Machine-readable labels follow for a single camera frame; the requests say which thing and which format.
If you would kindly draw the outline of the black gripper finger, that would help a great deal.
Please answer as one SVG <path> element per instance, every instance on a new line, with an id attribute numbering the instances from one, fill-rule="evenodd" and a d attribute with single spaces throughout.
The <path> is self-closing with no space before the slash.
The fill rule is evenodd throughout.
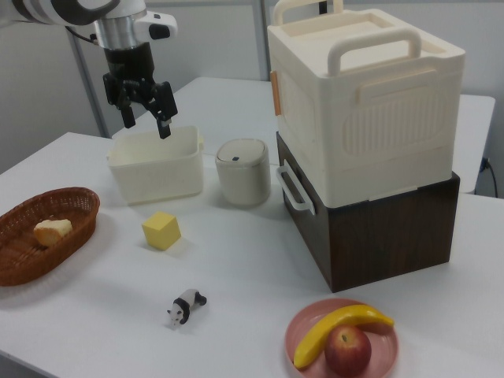
<path id="1" fill-rule="evenodd" d="M 107 102 L 120 111 L 124 126 L 132 128 L 135 126 L 135 116 L 131 106 L 131 96 L 138 88 L 138 83 L 134 80 L 118 79 L 111 72 L 106 73 L 102 78 Z"/>
<path id="2" fill-rule="evenodd" d="M 171 84 L 168 81 L 148 83 L 144 80 L 140 83 L 140 99 L 143 107 L 156 119 L 160 138 L 168 138 L 171 135 L 172 118 L 176 115 Z"/>

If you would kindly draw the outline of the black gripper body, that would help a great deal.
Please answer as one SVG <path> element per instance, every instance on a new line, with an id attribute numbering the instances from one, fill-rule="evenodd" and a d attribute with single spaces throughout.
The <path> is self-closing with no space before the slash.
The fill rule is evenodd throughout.
<path id="1" fill-rule="evenodd" d="M 109 73 L 119 80 L 145 80 L 154 83 L 154 60 L 149 43 L 111 50 L 104 49 Z"/>

